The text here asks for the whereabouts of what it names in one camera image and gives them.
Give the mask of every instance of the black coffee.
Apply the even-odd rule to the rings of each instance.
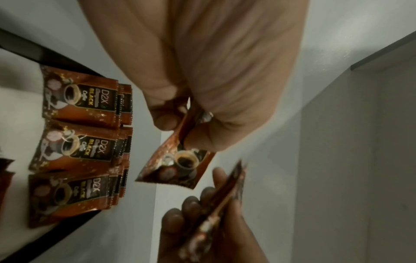
[[[64,142],[64,145],[62,146],[62,151],[64,152],[69,152],[72,148],[72,144],[74,143],[74,139],[73,138],[69,138]]]
[[[65,200],[65,190],[63,188],[58,188],[55,193],[55,201],[57,203]]]
[[[179,157],[178,158],[178,164],[185,168],[193,168],[194,167],[194,161],[191,159],[188,159],[186,157]]]
[[[65,90],[65,98],[67,100],[69,100],[69,101],[70,100],[73,100],[75,98],[75,92],[74,92],[74,89],[72,87],[66,88],[66,90]]]

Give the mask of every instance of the black edge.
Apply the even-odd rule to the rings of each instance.
[[[395,50],[395,49],[397,49],[397,48],[399,48],[399,47],[401,47],[401,46],[403,46],[403,45],[405,45],[405,44],[407,44],[411,41],[413,41],[413,40],[415,40],[415,39],[416,39],[416,31],[407,35],[407,36],[405,36],[405,37],[403,37],[402,39],[397,40],[396,42],[388,45],[387,47],[385,47],[383,49],[380,49],[379,51],[369,55],[368,57],[358,61],[357,63],[351,65],[351,70],[355,70],[356,68],[359,68],[359,67],[361,67],[361,66],[363,66],[363,65],[365,65],[365,64],[367,64],[367,63],[369,63],[369,62],[371,62],[371,61],[373,61],[373,60],[375,60],[375,59],[377,59],[377,58],[379,58],[379,57],[381,57],[381,56],[383,56],[383,55],[385,55],[385,54],[387,54],[387,53],[389,53],[389,52],[391,52],[391,51],[393,51],[393,50]]]
[[[3,29],[0,29],[0,48],[35,61],[39,64],[101,76],[97,72],[73,61],[72,59]],[[70,233],[74,232],[80,226],[88,222],[98,213],[100,213],[100,211],[93,211],[76,217],[64,219],[48,233],[20,248],[18,251],[0,261],[0,263],[25,263],[34,260],[43,252],[47,251],[56,243],[67,237]]]

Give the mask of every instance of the stack of coffee sachets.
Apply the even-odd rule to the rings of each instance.
[[[29,169],[29,226],[109,209],[124,196],[133,128],[132,89],[41,66],[45,128]]]

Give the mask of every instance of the hand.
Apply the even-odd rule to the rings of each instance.
[[[308,0],[81,0],[106,51],[173,130],[192,96],[214,119],[186,148],[220,151],[273,115],[296,60]]]
[[[219,188],[225,183],[227,175],[222,169],[214,169],[214,184]],[[214,195],[215,188],[207,187],[202,191],[201,200],[195,196],[185,199],[182,210],[171,209],[162,219],[160,231],[158,263],[183,262],[178,256],[183,231],[201,213],[201,205],[207,204]],[[266,263],[266,256],[259,247],[250,228],[241,214],[241,203],[233,200],[227,206],[223,224],[214,236],[211,250],[202,258],[202,263]]]

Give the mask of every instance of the black tray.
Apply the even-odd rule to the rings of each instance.
[[[0,49],[5,49],[43,65],[101,76],[97,72],[73,61],[72,59],[2,29],[0,29]],[[43,252],[96,216],[99,212],[100,211],[93,211],[76,217],[64,219],[48,233],[20,248],[0,263],[24,263],[34,260]]]

